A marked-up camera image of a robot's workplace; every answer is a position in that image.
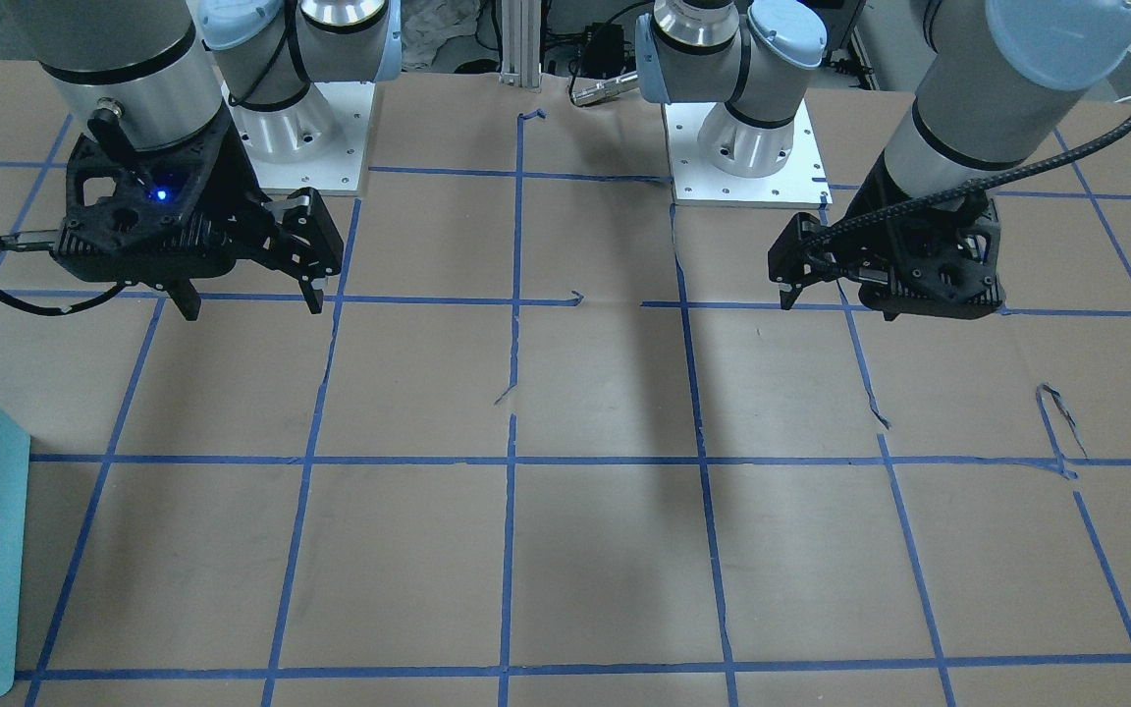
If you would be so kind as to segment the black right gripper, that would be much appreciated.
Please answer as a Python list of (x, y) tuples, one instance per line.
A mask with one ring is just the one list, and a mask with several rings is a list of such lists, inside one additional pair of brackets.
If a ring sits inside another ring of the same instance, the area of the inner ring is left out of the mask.
[(189, 279), (225, 276), (240, 260), (299, 281), (311, 314), (323, 312), (326, 277), (342, 271), (343, 241), (323, 198), (302, 188), (270, 200), (228, 109), (174, 146), (138, 149), (129, 112), (102, 100), (66, 179), (51, 258), (86, 282), (167, 285), (185, 321), (202, 308)]

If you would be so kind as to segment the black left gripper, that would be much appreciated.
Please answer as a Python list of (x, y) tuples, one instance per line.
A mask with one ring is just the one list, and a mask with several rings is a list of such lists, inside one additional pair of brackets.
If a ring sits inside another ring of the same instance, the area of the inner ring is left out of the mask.
[(1005, 302), (996, 206), (983, 190), (811, 245), (826, 230), (815, 215), (798, 213), (769, 249), (782, 310), (794, 308), (809, 286), (835, 279), (860, 283), (862, 303), (889, 321), (903, 313), (978, 319)]

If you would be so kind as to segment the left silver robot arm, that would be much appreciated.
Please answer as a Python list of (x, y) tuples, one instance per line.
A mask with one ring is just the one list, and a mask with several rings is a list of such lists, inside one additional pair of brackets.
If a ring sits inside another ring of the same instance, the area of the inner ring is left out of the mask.
[[(1131, 115), (1045, 159), (1034, 152), (1131, 53), (1131, 1), (914, 1), (931, 63), (843, 219), (798, 213), (767, 255), (791, 309), (811, 286), (856, 282), (887, 319), (978, 319), (1005, 301), (993, 193), (1117, 143)], [(644, 98), (710, 106), (705, 156), (724, 173), (782, 169), (826, 52), (798, 1), (655, 1), (637, 20)]]

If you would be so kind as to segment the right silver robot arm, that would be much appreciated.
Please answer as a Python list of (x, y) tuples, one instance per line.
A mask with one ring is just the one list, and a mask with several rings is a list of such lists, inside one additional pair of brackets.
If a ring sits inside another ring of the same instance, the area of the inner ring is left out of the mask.
[(323, 83), (391, 81), (403, 67), (397, 1), (8, 1), (40, 68), (81, 129), (54, 230), (0, 238), (44, 251), (104, 294), (23, 312), (58, 317), (131, 286), (166, 294), (185, 319), (196, 279), (254, 261), (297, 282), (311, 313), (343, 269), (343, 241), (319, 189), (282, 200), (256, 162), (323, 155), (340, 126)]

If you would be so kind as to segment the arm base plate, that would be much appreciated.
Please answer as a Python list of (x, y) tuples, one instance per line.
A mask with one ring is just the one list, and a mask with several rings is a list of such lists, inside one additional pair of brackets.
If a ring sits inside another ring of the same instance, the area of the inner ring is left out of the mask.
[(674, 204), (815, 210), (834, 201), (805, 102), (776, 129), (741, 124), (722, 103), (663, 113)]
[(316, 83), (296, 106), (268, 113), (233, 107), (257, 181), (287, 195), (312, 188), (359, 196), (365, 175), (375, 83)]

